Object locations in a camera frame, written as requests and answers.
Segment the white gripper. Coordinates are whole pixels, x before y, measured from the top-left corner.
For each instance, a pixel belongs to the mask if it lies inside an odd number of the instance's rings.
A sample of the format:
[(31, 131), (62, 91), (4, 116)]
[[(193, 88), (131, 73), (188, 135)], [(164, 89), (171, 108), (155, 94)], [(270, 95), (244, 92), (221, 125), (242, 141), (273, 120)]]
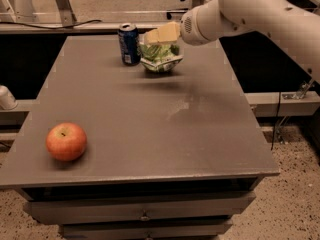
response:
[(194, 7), (181, 18), (181, 24), (169, 22), (158, 29), (144, 34), (143, 40), (147, 45), (176, 42), (180, 37), (190, 45), (203, 45), (221, 37), (234, 34), (233, 24), (221, 13), (219, 2), (210, 2)]

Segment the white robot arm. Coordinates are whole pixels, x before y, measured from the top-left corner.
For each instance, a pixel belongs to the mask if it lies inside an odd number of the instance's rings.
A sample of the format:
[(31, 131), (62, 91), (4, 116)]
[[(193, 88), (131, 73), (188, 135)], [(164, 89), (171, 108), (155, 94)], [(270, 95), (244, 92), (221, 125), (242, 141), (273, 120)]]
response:
[(311, 78), (320, 82), (320, 16), (287, 0), (211, 0), (143, 36), (147, 45), (182, 39), (203, 45), (221, 37), (257, 31), (268, 37)]

